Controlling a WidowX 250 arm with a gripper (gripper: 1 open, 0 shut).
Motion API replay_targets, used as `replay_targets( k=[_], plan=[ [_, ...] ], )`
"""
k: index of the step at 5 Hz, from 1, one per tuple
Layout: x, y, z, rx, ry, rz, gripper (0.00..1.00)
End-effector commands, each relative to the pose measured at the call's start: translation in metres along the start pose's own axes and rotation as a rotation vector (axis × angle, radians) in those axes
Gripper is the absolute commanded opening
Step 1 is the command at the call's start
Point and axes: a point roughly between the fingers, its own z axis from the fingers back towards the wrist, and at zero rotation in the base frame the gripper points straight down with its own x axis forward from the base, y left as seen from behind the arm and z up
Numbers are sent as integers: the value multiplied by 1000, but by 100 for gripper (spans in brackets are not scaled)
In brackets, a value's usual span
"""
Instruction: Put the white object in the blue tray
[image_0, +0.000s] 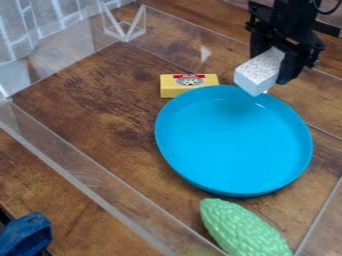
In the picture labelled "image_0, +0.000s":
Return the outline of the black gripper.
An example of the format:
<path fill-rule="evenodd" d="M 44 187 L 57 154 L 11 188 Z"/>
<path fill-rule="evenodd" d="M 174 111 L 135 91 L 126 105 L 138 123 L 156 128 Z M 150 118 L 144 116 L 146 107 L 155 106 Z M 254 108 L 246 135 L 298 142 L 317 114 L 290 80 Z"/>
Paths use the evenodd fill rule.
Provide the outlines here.
<path fill-rule="evenodd" d="M 323 42 L 313 29 L 322 0 L 273 0 L 269 6 L 257 0 L 249 0 L 250 20 L 246 29 L 251 33 L 250 57 L 254 58 L 287 39 L 299 43 L 299 47 L 285 51 L 277 83 L 287 84 L 295 79 L 303 68 L 314 68 L 318 56 L 325 49 Z"/>

